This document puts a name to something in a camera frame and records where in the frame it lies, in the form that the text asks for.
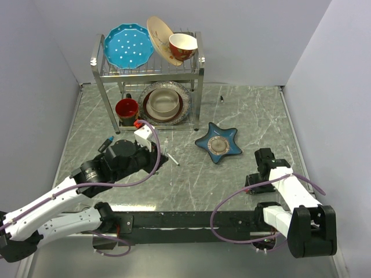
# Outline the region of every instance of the red cap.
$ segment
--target red cap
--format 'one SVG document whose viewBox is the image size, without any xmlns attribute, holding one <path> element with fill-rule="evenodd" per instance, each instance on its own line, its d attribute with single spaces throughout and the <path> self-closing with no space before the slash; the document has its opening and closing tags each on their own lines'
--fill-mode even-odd
<svg viewBox="0 0 371 278">
<path fill-rule="evenodd" d="M 142 125 L 144 125 L 144 124 L 143 124 L 143 123 L 139 123 L 138 120 L 136 120 L 136 121 L 134 122 L 134 126 L 135 126 L 137 129 L 141 128 Z"/>
</svg>

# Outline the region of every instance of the red and white bowl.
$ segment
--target red and white bowl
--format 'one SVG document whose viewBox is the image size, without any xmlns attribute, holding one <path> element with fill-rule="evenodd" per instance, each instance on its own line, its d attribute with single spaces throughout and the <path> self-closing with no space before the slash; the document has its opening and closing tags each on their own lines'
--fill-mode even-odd
<svg viewBox="0 0 371 278">
<path fill-rule="evenodd" d="M 169 38 L 169 47 L 174 58 L 185 61 L 197 51 L 197 39 L 187 34 L 173 34 Z"/>
</svg>

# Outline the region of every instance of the mug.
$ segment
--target mug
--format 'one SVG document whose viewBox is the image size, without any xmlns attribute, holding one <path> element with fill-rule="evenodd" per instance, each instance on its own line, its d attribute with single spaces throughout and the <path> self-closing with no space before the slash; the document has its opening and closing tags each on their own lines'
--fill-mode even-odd
<svg viewBox="0 0 371 278">
<path fill-rule="evenodd" d="M 123 126 L 134 126 L 134 122 L 138 120 L 139 105 L 130 94 L 116 104 L 115 110 Z"/>
</svg>

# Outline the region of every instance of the white wall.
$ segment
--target white wall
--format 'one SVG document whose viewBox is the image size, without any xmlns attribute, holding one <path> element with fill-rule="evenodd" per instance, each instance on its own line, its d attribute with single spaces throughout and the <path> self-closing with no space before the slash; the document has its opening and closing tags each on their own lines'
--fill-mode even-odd
<svg viewBox="0 0 371 278">
<path fill-rule="evenodd" d="M 285 85 L 330 0 L 35 0 L 77 80 L 89 66 L 97 33 L 152 15 L 172 29 L 202 32 L 205 81 Z"/>
<path fill-rule="evenodd" d="M 0 8 L 0 210 L 52 187 L 78 84 L 32 0 Z M 0 276 L 18 263 L 0 260 Z"/>
<path fill-rule="evenodd" d="M 351 277 L 370 277 L 371 2 L 333 0 L 285 87 L 312 180 L 337 212 Z"/>
</svg>

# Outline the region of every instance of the bowl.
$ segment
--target bowl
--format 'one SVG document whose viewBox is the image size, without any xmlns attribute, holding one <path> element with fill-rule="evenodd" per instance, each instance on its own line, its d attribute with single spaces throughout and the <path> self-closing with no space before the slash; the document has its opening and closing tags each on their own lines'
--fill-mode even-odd
<svg viewBox="0 0 371 278">
<path fill-rule="evenodd" d="M 152 110 L 161 117 L 170 117 L 179 110 L 179 95 L 176 91 L 167 88 L 154 90 L 148 103 Z"/>
<path fill-rule="evenodd" d="M 169 47 L 175 59 L 184 61 L 196 53 L 197 39 L 187 34 L 173 34 L 169 37 Z"/>
<path fill-rule="evenodd" d="M 150 117 L 151 119 L 155 120 L 156 122 L 161 122 L 161 123 L 166 123 L 166 122 L 170 122 L 171 120 L 174 120 L 176 119 L 182 112 L 182 109 L 183 109 L 183 99 L 182 97 L 178 94 L 178 97 L 179 97 L 179 109 L 178 109 L 178 112 L 176 112 L 176 114 L 172 115 L 172 116 L 169 116 L 169 117 L 161 117 L 159 116 L 150 106 L 149 102 L 148 102 L 148 99 L 151 95 L 151 93 L 149 93 L 144 101 L 143 101 L 143 110 L 144 110 L 144 115 Z"/>
</svg>

